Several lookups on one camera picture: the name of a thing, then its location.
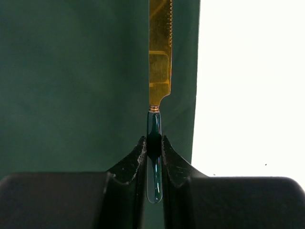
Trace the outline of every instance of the white surface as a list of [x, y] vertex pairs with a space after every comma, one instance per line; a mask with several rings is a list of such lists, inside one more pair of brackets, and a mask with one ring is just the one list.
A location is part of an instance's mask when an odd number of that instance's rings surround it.
[[192, 165], [305, 189], [305, 1], [202, 0]]

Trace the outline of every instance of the green cloth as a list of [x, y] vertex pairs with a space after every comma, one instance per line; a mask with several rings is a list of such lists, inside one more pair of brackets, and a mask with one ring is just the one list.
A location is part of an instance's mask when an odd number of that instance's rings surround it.
[[[161, 115], [189, 161], [198, 22], [199, 0], [174, 0]], [[145, 135], [147, 110], [148, 1], [0, 1], [0, 177], [107, 170]], [[163, 228], [162, 204], [146, 206], [145, 228]]]

